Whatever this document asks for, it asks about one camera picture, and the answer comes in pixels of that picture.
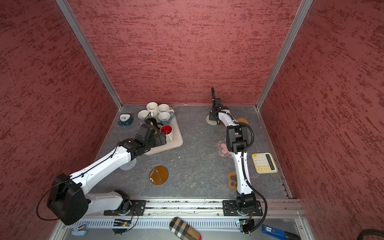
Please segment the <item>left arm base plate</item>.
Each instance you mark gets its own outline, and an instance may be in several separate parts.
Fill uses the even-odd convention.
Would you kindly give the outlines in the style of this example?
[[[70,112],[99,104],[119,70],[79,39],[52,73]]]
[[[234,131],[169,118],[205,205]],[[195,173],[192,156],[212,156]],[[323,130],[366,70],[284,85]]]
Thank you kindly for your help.
[[[104,211],[104,216],[142,216],[146,208],[145,200],[123,200],[117,210]]]

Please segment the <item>brown paw coaster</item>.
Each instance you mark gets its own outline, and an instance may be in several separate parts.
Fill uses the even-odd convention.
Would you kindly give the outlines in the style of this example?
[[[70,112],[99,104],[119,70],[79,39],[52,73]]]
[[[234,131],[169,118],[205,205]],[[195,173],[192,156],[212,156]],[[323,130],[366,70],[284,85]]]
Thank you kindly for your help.
[[[236,171],[228,173],[227,178],[228,178],[228,187],[233,191],[237,191],[238,181],[237,181]]]

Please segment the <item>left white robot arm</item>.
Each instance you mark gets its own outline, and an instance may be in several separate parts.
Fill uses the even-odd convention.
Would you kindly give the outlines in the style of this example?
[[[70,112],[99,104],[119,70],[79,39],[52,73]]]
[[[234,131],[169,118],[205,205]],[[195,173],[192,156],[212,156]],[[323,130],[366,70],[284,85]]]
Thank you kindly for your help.
[[[118,216],[133,214],[130,197],[123,191],[103,194],[92,194],[90,191],[122,165],[166,143],[165,134],[157,127],[141,125],[134,139],[118,142],[114,150],[98,161],[69,176],[58,175],[50,189],[47,207],[67,226],[83,216],[98,212],[107,211]]]

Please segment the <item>pink flower coaster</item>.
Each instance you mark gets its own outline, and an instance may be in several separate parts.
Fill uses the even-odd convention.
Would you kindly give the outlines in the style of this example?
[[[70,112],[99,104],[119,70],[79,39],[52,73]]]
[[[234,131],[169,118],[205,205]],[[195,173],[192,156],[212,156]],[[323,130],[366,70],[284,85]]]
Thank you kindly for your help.
[[[219,155],[222,158],[232,158],[232,153],[227,148],[226,140],[218,141],[217,147],[219,148]]]

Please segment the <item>brown wooden round coaster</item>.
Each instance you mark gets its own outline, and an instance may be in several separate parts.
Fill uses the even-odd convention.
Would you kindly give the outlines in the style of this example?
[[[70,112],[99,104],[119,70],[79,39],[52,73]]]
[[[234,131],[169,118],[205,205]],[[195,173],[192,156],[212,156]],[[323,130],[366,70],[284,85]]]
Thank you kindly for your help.
[[[156,166],[154,167],[149,175],[149,180],[154,185],[162,185],[168,179],[169,173],[168,169],[164,166]]]

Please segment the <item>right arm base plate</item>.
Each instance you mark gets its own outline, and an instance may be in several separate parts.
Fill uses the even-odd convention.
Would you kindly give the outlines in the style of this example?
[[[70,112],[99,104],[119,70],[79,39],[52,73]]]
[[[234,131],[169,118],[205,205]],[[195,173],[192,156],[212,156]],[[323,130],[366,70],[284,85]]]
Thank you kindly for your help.
[[[251,216],[250,210],[241,212],[238,210],[235,200],[223,200],[223,213],[224,216]],[[253,208],[253,216],[261,217],[263,215],[263,210],[260,201],[256,201],[256,207]]]

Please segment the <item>tan woven round coaster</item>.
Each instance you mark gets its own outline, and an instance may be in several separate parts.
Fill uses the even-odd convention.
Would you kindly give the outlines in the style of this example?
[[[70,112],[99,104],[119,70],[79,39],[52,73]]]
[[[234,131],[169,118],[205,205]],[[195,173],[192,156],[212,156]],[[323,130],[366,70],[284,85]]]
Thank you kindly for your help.
[[[237,118],[236,121],[238,123],[244,123],[244,124],[250,125],[249,120],[247,120],[246,118]]]

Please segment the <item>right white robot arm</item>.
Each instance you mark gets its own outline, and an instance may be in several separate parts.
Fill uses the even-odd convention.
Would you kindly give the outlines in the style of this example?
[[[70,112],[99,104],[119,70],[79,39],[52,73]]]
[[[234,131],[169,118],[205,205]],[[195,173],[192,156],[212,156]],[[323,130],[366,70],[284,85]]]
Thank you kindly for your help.
[[[216,97],[215,89],[211,88],[212,108],[209,120],[217,125],[224,124],[226,127],[226,144],[228,151],[232,154],[236,176],[237,176],[237,211],[242,214],[250,214],[258,208],[255,191],[249,181],[247,166],[247,150],[254,142],[254,134],[251,127],[246,123],[235,120],[230,110],[223,106],[220,98]]]

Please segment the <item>white woven round coaster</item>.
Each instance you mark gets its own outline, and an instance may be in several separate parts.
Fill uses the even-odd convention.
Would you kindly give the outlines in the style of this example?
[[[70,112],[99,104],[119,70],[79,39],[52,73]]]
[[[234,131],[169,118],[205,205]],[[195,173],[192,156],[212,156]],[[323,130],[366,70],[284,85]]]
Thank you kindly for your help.
[[[206,121],[209,125],[215,126],[215,125],[220,125],[221,123],[215,120],[210,120],[210,116],[206,117]]]

